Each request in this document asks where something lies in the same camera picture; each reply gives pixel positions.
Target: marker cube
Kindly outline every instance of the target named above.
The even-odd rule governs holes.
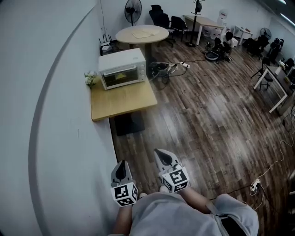
[[[136,203],[138,190],[133,182],[111,188],[111,192],[114,201],[120,207]]]
[[[162,174],[160,178],[162,180],[162,183],[172,193],[185,189],[189,183],[189,175],[185,167],[166,174]]]

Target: wooden table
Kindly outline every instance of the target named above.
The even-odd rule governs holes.
[[[285,82],[284,78],[287,76],[283,70],[280,71],[280,73],[277,75],[275,72],[277,70],[277,66],[267,66],[265,72],[263,75],[259,78],[258,82],[254,86],[254,89],[257,88],[257,86],[262,82],[263,78],[269,74],[270,77],[276,81],[280,87],[280,89],[284,92],[284,96],[281,98],[281,100],[269,111],[269,113],[272,113],[284,100],[293,94],[293,90],[291,90],[289,87],[291,85],[290,82]]]
[[[239,45],[241,45],[242,42],[243,42],[244,34],[249,34],[249,35],[251,35],[251,37],[253,36],[253,34],[252,34],[251,32],[245,30],[243,27],[240,27],[240,26],[237,26],[237,25],[236,25],[236,28],[239,29],[239,30],[242,32],[242,35],[241,35],[241,39],[240,39],[240,43],[239,43]]]
[[[144,130],[140,112],[157,104],[148,80],[104,90],[101,81],[91,89],[91,118],[93,121],[115,117],[117,135]]]
[[[152,35],[150,37],[141,38],[141,39],[134,37],[132,32],[134,30],[141,30],[141,29],[159,30],[159,33],[157,33],[156,35]],[[116,39],[122,43],[144,44],[144,51],[145,51],[144,55],[145,55],[147,68],[148,68],[153,61],[156,61],[155,58],[152,57],[152,43],[162,41],[168,36],[169,36],[169,31],[166,30],[165,28],[159,27],[156,25],[144,24],[144,25],[137,25],[137,26],[132,26],[132,27],[122,29],[116,34]]]
[[[195,19],[195,16],[193,16],[193,15],[183,15],[183,17],[189,21],[192,21],[192,22],[194,22],[194,19]],[[210,27],[214,27],[214,28],[224,29],[224,26],[221,26],[206,17],[197,17],[196,23],[198,23],[200,25],[196,45],[199,45],[199,43],[200,43],[200,38],[201,38],[203,26],[210,26]]]

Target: gray clothing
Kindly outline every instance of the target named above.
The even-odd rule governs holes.
[[[257,236],[257,213],[229,195],[215,201],[218,214],[234,216],[246,235]],[[213,214],[203,214],[177,194],[154,193],[141,198],[132,209],[130,236],[222,236]]]

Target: round table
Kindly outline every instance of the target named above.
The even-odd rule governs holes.
[[[159,30],[159,33],[156,35],[152,35],[147,38],[135,38],[132,34],[134,30],[141,30],[141,29],[151,29],[151,30]],[[169,31],[163,27],[159,27],[156,25],[136,25],[131,26],[125,29],[122,29],[116,34],[116,39],[119,42],[128,43],[128,44],[144,44],[144,51],[145,51],[145,58],[147,62],[147,68],[152,63],[154,58],[152,57],[152,43],[159,42],[164,40],[169,36]]]

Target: oven glass window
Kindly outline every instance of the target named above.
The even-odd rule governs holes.
[[[109,75],[103,75],[103,77],[107,87],[135,81],[138,80],[137,68],[123,72],[116,72]]]

